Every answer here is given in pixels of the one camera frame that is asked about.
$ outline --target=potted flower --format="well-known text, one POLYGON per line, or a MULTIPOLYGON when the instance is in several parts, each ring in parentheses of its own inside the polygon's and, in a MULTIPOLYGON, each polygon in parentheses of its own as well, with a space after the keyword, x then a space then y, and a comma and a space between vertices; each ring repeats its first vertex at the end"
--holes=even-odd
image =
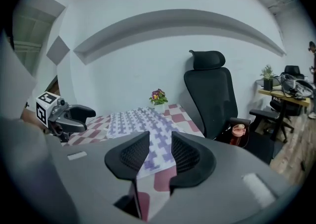
POLYGON ((149 100, 155 105, 154 108, 157 112, 164 113, 164 103, 168 103, 168 100, 166 98, 166 94, 161 89, 153 91, 152 97, 149 98, 149 100))
POLYGON ((262 70, 261 75, 263 76, 263 89, 268 90, 268 91, 272 91, 272 89, 273 89, 273 77, 274 77, 272 67, 270 65, 267 65, 262 70))

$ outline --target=white shoe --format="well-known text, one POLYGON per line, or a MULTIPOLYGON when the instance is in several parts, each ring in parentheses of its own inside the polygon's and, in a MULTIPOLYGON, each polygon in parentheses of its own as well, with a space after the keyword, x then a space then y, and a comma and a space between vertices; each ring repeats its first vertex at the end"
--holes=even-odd
POLYGON ((316 119, 316 113, 315 113, 315 112, 311 112, 311 113, 308 115, 308 117, 309 117, 310 119, 316 119))

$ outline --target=patterned towel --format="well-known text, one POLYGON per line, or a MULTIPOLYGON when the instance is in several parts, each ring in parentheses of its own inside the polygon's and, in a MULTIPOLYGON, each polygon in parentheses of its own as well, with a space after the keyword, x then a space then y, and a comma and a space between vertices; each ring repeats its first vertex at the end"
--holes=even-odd
POLYGON ((172 120, 154 109, 145 107, 111 114, 108 138, 133 132, 150 132, 149 154, 137 174, 137 179, 169 169, 175 165, 171 154, 171 132, 183 132, 172 120))

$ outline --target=red and white checkered tablecloth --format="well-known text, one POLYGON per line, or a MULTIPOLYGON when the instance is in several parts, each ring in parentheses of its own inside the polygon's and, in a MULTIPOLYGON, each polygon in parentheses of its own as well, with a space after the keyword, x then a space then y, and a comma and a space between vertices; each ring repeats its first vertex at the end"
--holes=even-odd
MULTIPOLYGON (((181 127, 186 133, 204 137, 180 104, 171 104, 163 114, 181 127)), ((107 140, 111 116, 99 116, 87 124, 87 130, 71 135, 64 146, 87 144, 107 140)), ((176 176, 176 167, 158 172, 137 181, 138 198, 144 221, 150 220, 170 197, 169 181, 176 176)))

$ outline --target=person's hand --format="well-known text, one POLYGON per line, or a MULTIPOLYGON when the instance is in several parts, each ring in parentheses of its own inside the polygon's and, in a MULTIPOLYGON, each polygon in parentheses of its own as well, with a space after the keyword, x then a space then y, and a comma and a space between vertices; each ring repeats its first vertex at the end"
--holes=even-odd
POLYGON ((46 126, 44 126, 37 118, 36 118, 36 115, 33 111, 30 111, 26 108, 24 108, 23 112, 22 112, 22 115, 21 115, 21 119, 24 121, 24 122, 27 122, 27 123, 30 123, 30 124, 33 124, 37 127, 39 127, 41 130, 45 130, 48 132, 48 128, 46 126))

